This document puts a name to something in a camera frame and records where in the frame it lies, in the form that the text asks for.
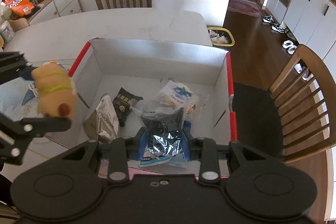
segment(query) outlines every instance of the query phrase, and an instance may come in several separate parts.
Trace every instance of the jar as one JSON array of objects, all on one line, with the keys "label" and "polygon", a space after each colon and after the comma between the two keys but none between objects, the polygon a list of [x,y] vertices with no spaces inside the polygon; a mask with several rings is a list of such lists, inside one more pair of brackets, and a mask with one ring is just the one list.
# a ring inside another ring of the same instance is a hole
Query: jar
[{"label": "jar", "polygon": [[11,41],[15,35],[12,26],[7,20],[0,26],[0,35],[2,36],[5,44]]}]

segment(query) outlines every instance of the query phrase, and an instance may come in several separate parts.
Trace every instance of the white cardboard box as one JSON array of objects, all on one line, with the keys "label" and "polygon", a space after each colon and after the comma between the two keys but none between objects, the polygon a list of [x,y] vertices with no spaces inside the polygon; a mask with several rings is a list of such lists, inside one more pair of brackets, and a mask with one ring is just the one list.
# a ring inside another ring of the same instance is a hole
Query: white cardboard box
[{"label": "white cardboard box", "polygon": [[[228,144],[231,135],[235,138],[234,113],[229,108],[233,94],[231,61],[225,50],[179,42],[96,38],[84,46],[69,75],[90,108],[78,99],[70,130],[49,134],[68,148],[88,140],[83,122],[104,93],[109,93],[113,99],[123,87],[134,95],[152,99],[168,78],[186,84],[205,102],[192,122],[193,137],[212,138],[218,144]],[[135,136],[140,127],[138,118],[131,112],[125,127],[120,128],[120,135]],[[221,175],[227,176],[226,162],[221,162],[220,166]],[[129,167],[139,169],[139,162],[130,161]],[[198,175],[199,163],[190,162],[188,168],[157,165],[147,170]]]}]

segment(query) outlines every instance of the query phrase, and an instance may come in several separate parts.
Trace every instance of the plush hamster toy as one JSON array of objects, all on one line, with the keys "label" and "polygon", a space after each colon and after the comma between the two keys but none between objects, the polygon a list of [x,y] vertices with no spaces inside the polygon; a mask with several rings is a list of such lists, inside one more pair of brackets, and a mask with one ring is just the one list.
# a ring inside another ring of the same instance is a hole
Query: plush hamster toy
[{"label": "plush hamster toy", "polygon": [[39,110],[49,117],[72,119],[75,113],[77,92],[72,79],[56,62],[31,72],[39,92]]}]

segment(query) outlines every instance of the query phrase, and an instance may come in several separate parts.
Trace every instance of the trash bin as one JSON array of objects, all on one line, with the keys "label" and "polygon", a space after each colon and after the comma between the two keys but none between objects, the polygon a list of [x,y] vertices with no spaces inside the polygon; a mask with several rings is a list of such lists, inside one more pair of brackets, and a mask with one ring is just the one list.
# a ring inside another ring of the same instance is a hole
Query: trash bin
[{"label": "trash bin", "polygon": [[228,43],[214,43],[212,42],[213,47],[222,48],[224,50],[230,51],[232,49],[232,46],[235,44],[235,39],[233,38],[231,32],[228,29],[225,28],[219,28],[219,27],[209,27],[209,30],[213,30],[214,32],[218,33],[220,36],[223,36],[226,38]]}]

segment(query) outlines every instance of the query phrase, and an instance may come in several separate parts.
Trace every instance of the orange snack bag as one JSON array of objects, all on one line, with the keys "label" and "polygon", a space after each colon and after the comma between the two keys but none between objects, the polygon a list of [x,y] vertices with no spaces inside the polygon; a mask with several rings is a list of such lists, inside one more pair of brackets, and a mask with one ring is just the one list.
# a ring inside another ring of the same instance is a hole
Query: orange snack bag
[{"label": "orange snack bag", "polygon": [[2,0],[13,12],[23,17],[29,15],[34,5],[28,0]]}]

